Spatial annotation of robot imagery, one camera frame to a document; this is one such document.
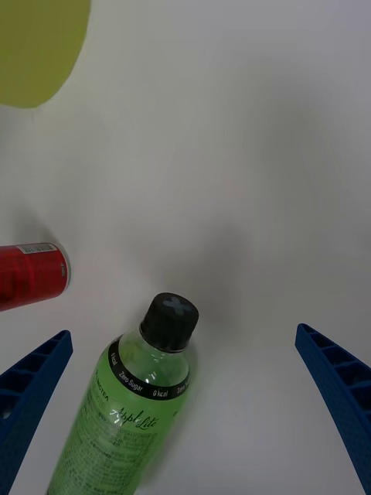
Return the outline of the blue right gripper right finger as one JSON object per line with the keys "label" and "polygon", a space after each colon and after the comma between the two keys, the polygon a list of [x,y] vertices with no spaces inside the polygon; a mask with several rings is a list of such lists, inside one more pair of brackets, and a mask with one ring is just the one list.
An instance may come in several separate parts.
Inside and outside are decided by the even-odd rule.
{"label": "blue right gripper right finger", "polygon": [[295,348],[313,378],[366,494],[371,493],[370,367],[307,324]]}

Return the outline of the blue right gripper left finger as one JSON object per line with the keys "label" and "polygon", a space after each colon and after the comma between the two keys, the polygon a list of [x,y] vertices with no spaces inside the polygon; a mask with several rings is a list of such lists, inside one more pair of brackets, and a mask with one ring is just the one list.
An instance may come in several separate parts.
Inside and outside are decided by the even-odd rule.
{"label": "blue right gripper left finger", "polygon": [[65,329],[0,377],[0,493],[8,494],[39,422],[73,353]]}

